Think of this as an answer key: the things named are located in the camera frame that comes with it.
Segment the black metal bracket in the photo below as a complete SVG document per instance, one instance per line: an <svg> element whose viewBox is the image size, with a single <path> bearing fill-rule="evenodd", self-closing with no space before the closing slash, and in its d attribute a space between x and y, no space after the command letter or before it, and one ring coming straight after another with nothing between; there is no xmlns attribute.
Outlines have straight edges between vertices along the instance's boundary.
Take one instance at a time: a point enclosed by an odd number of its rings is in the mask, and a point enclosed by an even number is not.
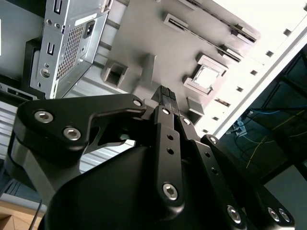
<svg viewBox="0 0 307 230"><path fill-rule="evenodd" d="M174 130L173 113L165 106L156 107L153 116L155 188L161 201L161 218L173 219L184 208L179 133Z"/></svg>
<svg viewBox="0 0 307 230"><path fill-rule="evenodd" d="M200 139L191 121L176 115L173 98L163 95L159 104L148 108L148 114L135 95L117 94L20 106L6 162L17 173L24 170L28 178L15 178L31 181L48 204L42 226L57 230L294 226L293 217L267 190L227 160L229 153L217 139L210 135ZM80 175L84 153L126 139L135 140L136 146ZM273 213L278 221L272 219Z"/></svg>
<svg viewBox="0 0 307 230"><path fill-rule="evenodd" d="M203 136L201 142L210 146L221 165L231 190L245 208L248 218L259 229L287 229L294 227L289 211L259 181L236 163L236 158L212 135Z"/></svg>

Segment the perforated metal panel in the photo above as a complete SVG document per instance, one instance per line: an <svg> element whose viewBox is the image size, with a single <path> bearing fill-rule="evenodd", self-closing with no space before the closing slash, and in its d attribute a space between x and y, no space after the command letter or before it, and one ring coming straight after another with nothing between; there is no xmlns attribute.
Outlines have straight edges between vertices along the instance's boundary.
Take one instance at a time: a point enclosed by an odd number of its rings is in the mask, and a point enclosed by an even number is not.
<svg viewBox="0 0 307 230"><path fill-rule="evenodd" d="M69 72L77 64L77 53L83 34L84 24L69 32L64 60L59 64L57 79Z"/></svg>

